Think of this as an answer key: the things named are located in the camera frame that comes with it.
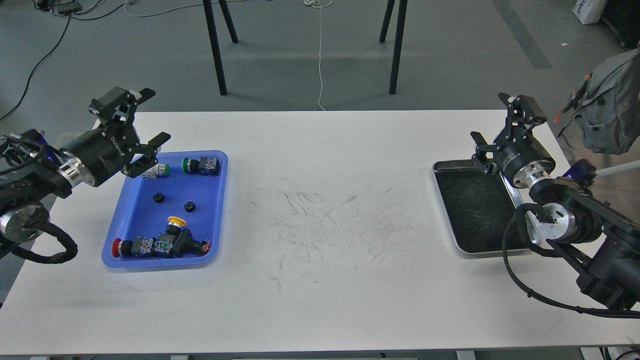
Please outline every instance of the table surface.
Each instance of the table surface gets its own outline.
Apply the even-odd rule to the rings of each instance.
[[[469,158],[504,110],[139,113],[163,151],[219,149],[229,168],[220,248],[201,268],[110,269],[100,259],[124,176],[81,184],[53,223],[79,244],[27,262],[0,310],[0,354],[307,352],[640,343],[640,322],[541,304],[501,258],[453,245],[432,165]],[[568,164],[547,126],[536,137]],[[593,253],[599,242],[581,247]],[[46,235],[33,246],[51,254]],[[600,307],[560,259],[514,256],[525,283]]]

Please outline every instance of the blue plastic tray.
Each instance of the blue plastic tray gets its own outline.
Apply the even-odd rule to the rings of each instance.
[[[214,156],[220,162],[218,176],[185,174],[182,172],[182,159],[199,160],[201,156]],[[159,163],[169,164],[169,176],[157,179],[126,178],[118,205],[113,214],[107,238],[102,248],[102,261],[112,268],[132,268],[143,266],[172,266],[203,263],[210,260],[218,249],[220,224],[222,221],[222,202],[225,195],[228,158],[224,152],[182,151],[165,152],[157,155]],[[153,195],[164,194],[164,201],[156,203]],[[184,210],[184,204],[192,201],[196,209],[192,213]],[[169,216],[181,217],[187,222],[196,241],[210,241],[211,249],[204,256],[184,254],[182,258],[143,259],[134,256],[111,255],[111,244],[115,238],[133,240],[136,236],[154,236],[163,233]]]

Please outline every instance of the black metal leg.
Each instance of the black metal leg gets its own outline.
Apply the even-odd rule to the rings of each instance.
[[[389,22],[391,22],[391,14],[394,12],[396,0],[387,0],[387,9],[385,10],[385,18],[382,20],[382,30],[380,31],[380,42],[387,39],[387,31],[389,30]]]
[[[389,94],[396,93],[398,82],[398,70],[400,69],[400,52],[402,51],[402,37],[404,35],[404,20],[406,18],[406,4],[408,0],[400,0],[398,8],[398,25],[396,27],[396,42],[394,44],[394,59],[391,64],[391,82],[389,83]]]
[[[216,76],[218,77],[220,95],[226,95],[227,84],[225,82],[225,72],[222,69],[222,58],[220,57],[220,47],[218,46],[216,22],[213,19],[213,6],[211,5],[211,0],[202,0],[202,4],[204,5],[204,15],[207,18],[207,30],[209,30],[209,41],[211,41],[213,64],[216,66]]]
[[[233,20],[231,20],[231,13],[229,13],[227,0],[220,0],[220,10],[222,10],[222,16],[225,17],[225,22],[227,23],[227,29],[229,29],[229,35],[231,36],[231,41],[233,41],[234,44],[237,44],[238,35],[236,34],[236,28],[234,27],[234,22]]]

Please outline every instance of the robotic arm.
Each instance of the robotic arm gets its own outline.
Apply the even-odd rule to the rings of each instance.
[[[499,171],[513,187],[529,189],[536,204],[523,204],[516,211],[520,239],[542,256],[567,261],[579,274],[576,282],[580,291],[612,310],[610,317],[640,317],[640,313],[628,310],[640,301],[640,227],[591,196],[588,186],[593,177],[565,174],[551,178],[555,161],[532,133],[534,127],[547,121],[540,107],[524,95],[500,93],[499,97],[508,109],[504,129],[492,144],[487,144],[480,133],[471,132],[476,143],[472,160],[485,175]],[[489,152],[493,153],[492,159],[486,156]],[[552,249],[531,243],[524,223],[528,211],[536,215],[541,223],[538,231]],[[592,258],[572,245],[594,241],[603,232],[606,240]],[[510,270],[506,258],[505,264]],[[518,285],[528,296],[541,300],[535,296],[540,294],[522,282]],[[571,308],[584,313],[599,310]],[[607,316],[602,311],[591,314]]]
[[[64,199],[80,183],[98,187],[118,171],[136,177],[153,167],[158,148],[171,136],[159,133],[142,144],[133,121],[138,105],[155,94],[148,88],[130,92],[114,87],[93,99],[89,112],[100,124],[60,150],[35,130],[0,137],[0,154],[11,166],[0,172],[0,258],[12,252],[37,263],[64,263],[76,256],[76,243],[49,222],[40,201],[51,193]],[[141,156],[131,162],[137,154]],[[42,256],[19,246],[42,232],[57,238],[65,252]]]

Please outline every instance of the white bag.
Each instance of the white bag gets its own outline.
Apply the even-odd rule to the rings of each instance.
[[[600,20],[602,10],[607,0],[578,0],[573,7],[573,13],[583,24],[594,24]]]

